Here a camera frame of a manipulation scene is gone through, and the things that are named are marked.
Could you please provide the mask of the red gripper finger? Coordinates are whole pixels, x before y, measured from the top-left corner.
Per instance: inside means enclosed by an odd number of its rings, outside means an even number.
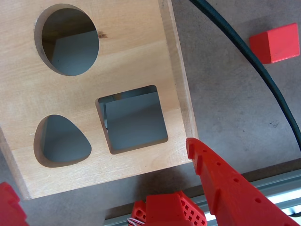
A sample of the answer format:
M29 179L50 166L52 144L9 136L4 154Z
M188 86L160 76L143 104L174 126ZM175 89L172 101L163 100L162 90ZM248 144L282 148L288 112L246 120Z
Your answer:
M19 205L20 198L7 182L0 184L0 225L28 226L27 215Z
M188 158L200 177L209 211L220 226L296 226L222 157L196 138L186 139Z

